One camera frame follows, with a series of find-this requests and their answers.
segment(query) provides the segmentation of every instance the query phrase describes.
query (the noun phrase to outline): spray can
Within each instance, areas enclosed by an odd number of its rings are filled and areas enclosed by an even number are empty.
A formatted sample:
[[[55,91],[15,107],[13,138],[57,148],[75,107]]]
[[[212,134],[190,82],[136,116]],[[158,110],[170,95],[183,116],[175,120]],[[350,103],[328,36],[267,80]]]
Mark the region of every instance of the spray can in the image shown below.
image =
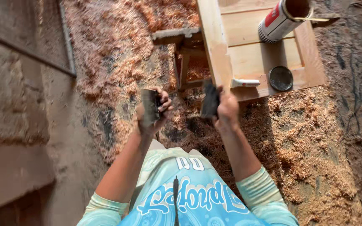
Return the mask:
[[[310,0],[280,0],[259,23],[259,38],[264,42],[275,43],[304,22],[294,18],[309,18],[313,12]]]

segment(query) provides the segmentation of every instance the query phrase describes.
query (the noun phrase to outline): light blue jersey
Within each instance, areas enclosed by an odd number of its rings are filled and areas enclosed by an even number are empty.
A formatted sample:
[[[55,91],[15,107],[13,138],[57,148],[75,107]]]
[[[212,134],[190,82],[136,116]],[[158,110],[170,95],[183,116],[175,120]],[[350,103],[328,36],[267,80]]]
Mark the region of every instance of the light blue jersey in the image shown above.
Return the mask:
[[[263,167],[237,182],[246,207],[205,157],[189,155],[181,148],[148,151],[129,214],[122,221],[127,203],[110,201],[95,193],[78,225],[174,225],[176,177],[180,226],[298,225]]]

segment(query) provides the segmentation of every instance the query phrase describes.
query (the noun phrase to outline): long sleeve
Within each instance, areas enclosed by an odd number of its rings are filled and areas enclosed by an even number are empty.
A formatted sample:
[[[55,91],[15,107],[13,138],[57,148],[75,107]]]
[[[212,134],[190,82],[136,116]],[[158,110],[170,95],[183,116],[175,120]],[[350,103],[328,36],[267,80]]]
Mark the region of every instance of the long sleeve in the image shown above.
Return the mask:
[[[264,219],[273,226],[299,225],[264,167],[236,184],[248,209],[258,218]]]
[[[116,226],[128,203],[114,202],[94,193],[78,226]]]

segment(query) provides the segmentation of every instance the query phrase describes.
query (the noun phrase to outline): red label on can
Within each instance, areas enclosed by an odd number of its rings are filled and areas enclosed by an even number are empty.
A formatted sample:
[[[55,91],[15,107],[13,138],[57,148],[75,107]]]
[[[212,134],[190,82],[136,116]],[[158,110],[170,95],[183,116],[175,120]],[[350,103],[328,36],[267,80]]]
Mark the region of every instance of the red label on can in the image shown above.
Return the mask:
[[[277,3],[276,7],[272,9],[272,11],[265,18],[265,27],[269,27],[276,18],[279,17],[279,3]]]

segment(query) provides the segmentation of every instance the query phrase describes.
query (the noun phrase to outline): hand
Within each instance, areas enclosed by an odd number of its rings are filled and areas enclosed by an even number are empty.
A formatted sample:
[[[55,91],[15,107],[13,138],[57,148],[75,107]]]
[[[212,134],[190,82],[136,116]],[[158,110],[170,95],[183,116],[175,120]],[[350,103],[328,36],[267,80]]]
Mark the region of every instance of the hand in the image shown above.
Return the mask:
[[[159,120],[154,122],[154,125],[145,127],[143,124],[145,108],[143,107],[143,104],[140,103],[137,106],[136,111],[138,115],[138,129],[141,135],[154,135],[160,131],[161,127],[166,124],[171,111],[174,109],[174,107],[171,105],[171,99],[168,97],[168,93],[166,91],[158,87],[154,87],[152,90],[156,90],[160,96],[160,103],[162,103],[162,105],[158,108],[158,110],[162,112],[163,115]]]
[[[217,117],[213,117],[213,125],[220,133],[235,131],[240,127],[238,121],[239,104],[237,98],[231,93],[225,93],[219,86],[220,105],[217,108]]]

